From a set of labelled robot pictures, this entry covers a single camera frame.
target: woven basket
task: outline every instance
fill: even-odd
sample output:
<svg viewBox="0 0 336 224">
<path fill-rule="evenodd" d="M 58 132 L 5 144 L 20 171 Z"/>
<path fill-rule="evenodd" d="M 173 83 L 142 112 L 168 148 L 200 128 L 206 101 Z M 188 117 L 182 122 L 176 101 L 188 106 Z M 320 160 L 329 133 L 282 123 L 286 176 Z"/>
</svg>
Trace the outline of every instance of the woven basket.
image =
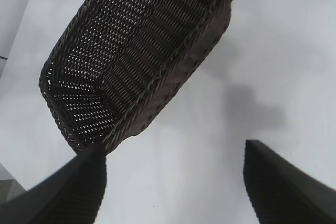
<svg viewBox="0 0 336 224">
<path fill-rule="evenodd" d="M 232 0 L 85 0 L 39 87 L 75 152 L 142 132 L 219 41 Z"/>
</svg>

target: basket rim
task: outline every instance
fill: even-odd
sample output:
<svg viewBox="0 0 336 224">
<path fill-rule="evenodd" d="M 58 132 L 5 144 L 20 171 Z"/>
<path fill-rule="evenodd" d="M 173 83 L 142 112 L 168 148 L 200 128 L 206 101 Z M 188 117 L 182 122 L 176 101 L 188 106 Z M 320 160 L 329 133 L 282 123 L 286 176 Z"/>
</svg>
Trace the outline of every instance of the basket rim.
<svg viewBox="0 0 336 224">
<path fill-rule="evenodd" d="M 178 56 L 186 55 L 187 51 L 185 50 L 188 50 L 188 47 L 192 45 L 193 41 L 197 37 L 203 34 L 205 28 L 207 27 L 207 25 L 210 24 L 212 20 L 212 13 L 215 11 L 218 11 L 220 7 L 224 7 L 225 4 L 230 4 L 231 1 L 232 0 L 212 0 L 207 12 L 198 21 L 197 25 L 192 30 L 189 31 L 189 33 L 185 36 L 181 44 L 167 58 L 167 61 L 165 62 L 165 64 L 160 66 L 160 70 L 151 79 L 147 87 L 139 94 L 138 98 L 133 102 L 133 104 L 126 109 L 126 111 L 123 113 L 123 116 L 120 117 L 120 119 L 116 121 L 114 127 L 103 138 L 102 142 L 106 147 L 107 154 L 112 152 L 121 143 L 121 141 L 119 140 L 120 136 L 123 135 L 127 131 L 127 129 L 130 127 L 131 122 L 133 122 L 138 117 L 138 115 L 141 113 L 143 106 L 139 106 L 139 104 L 146 105 L 147 102 L 151 100 L 151 98 L 155 94 L 155 90 L 159 88 L 165 82 L 165 80 L 170 76 L 173 70 L 175 70 L 176 67 L 179 65 L 179 63 L 184 59 L 184 57 L 178 57 Z M 71 37 L 70 35 L 78 27 L 78 21 L 83 20 L 83 19 L 85 20 L 87 18 L 92 3 L 94 3 L 93 0 L 85 0 L 84 3 L 79 7 L 76 15 L 72 18 L 69 25 L 67 26 L 67 28 L 65 29 L 61 37 L 58 39 L 48 59 L 43 65 L 43 68 L 41 70 L 40 77 L 39 77 L 39 87 L 40 87 L 40 91 L 43 94 L 44 98 L 48 100 L 47 103 L 53 103 L 54 105 L 57 105 L 57 103 L 53 100 L 52 93 L 49 92 L 49 90 L 45 88 L 46 73 L 51 67 L 52 61 L 58 61 L 62 58 L 60 57 L 60 54 L 58 52 L 63 51 L 65 43 L 68 42 L 69 37 Z M 174 62 L 173 67 L 170 69 L 166 69 L 166 66 L 170 62 Z M 63 113 L 60 112 L 59 110 L 57 110 L 57 112 L 55 111 L 55 113 L 57 114 L 59 118 L 65 118 Z M 66 128 L 70 128 L 68 127 L 66 122 L 62 121 L 61 123 Z M 76 146 L 75 144 L 72 143 L 72 141 L 68 141 L 68 139 L 66 140 L 72 148 L 75 147 L 79 151 L 82 150 L 80 146 Z"/>
</svg>

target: white surface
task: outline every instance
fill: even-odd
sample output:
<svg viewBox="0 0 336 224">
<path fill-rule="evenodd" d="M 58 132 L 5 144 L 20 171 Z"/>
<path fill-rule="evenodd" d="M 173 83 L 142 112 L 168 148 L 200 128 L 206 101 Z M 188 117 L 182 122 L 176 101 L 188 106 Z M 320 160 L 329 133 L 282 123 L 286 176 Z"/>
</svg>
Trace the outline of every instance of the white surface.
<svg viewBox="0 0 336 224">
<path fill-rule="evenodd" d="M 28 0 L 0 0 L 0 56 L 8 57 Z"/>
<path fill-rule="evenodd" d="M 30 0 L 0 80 L 0 162 L 29 189 L 74 153 L 38 77 L 83 0 Z M 250 223 L 244 141 L 336 188 L 336 0 L 235 0 L 219 45 L 150 127 L 108 156 L 97 223 Z"/>
</svg>

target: textured black surface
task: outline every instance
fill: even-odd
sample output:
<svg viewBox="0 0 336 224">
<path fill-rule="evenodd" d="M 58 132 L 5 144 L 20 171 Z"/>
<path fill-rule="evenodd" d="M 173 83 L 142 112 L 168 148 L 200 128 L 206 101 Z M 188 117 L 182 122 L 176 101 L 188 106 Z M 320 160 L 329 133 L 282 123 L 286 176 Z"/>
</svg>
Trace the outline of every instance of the textured black surface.
<svg viewBox="0 0 336 224">
<path fill-rule="evenodd" d="M 142 132 L 218 42 L 231 2 L 86 0 L 39 82 L 69 145 L 111 152 Z"/>
<path fill-rule="evenodd" d="M 87 148 L 33 189 L 0 207 L 3 224 L 91 224 L 106 187 L 102 145 Z"/>
<path fill-rule="evenodd" d="M 336 192 L 260 141 L 247 141 L 244 181 L 261 224 L 336 223 Z"/>
</svg>

